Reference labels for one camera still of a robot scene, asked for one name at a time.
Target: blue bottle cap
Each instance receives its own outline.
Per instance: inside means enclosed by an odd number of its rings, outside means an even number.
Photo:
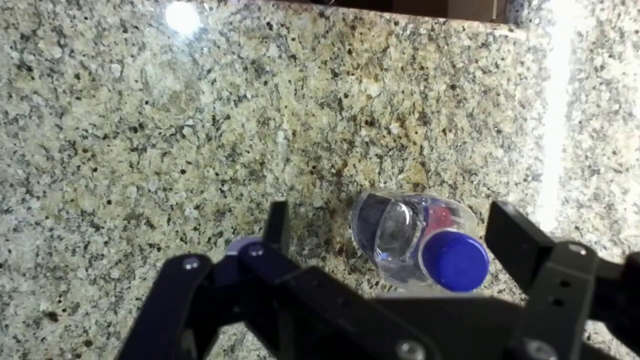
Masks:
[[[420,247],[417,254],[421,273],[450,292],[470,292],[488,275],[485,248],[461,232],[435,232]]]

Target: granite countertop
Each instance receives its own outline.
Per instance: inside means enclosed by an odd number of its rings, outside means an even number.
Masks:
[[[160,264],[292,203],[294,257],[361,294],[372,187],[640,251],[640,2],[516,26],[265,2],[0,4],[0,358],[111,358]],[[493,267],[488,294],[518,301]],[[588,338],[618,358],[602,326]],[[263,358],[225,333],[216,356]]]

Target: speckled granite surface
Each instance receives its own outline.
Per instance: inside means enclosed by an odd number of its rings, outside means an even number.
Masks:
[[[295,258],[363,294],[369,187],[640,251],[640,4],[571,4],[507,28],[212,2],[184,37],[166,2],[2,2],[0,358],[114,356],[161,261],[221,257],[277,198]],[[485,292],[520,299],[497,267]],[[235,329],[216,356],[263,354]]]

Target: plastic bottle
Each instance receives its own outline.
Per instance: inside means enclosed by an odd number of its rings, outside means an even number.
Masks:
[[[488,275],[477,219],[432,194],[363,193],[352,208],[353,245],[400,289],[472,292]]]

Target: screw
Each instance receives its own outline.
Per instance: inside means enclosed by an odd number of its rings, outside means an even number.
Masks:
[[[558,360],[556,350],[540,341],[526,341],[526,352],[533,358],[533,360]]]
[[[247,251],[250,257],[261,257],[263,248],[259,245],[251,245],[251,248]]]
[[[195,258],[195,257],[184,258],[182,267],[184,267],[184,270],[193,270],[199,267],[199,258]]]
[[[580,247],[580,245],[568,245],[568,251],[571,251],[571,252],[578,252],[578,254],[585,257],[585,248],[583,248],[583,247]]]
[[[398,352],[400,360],[424,360],[425,358],[424,347],[414,341],[400,342],[395,352]]]

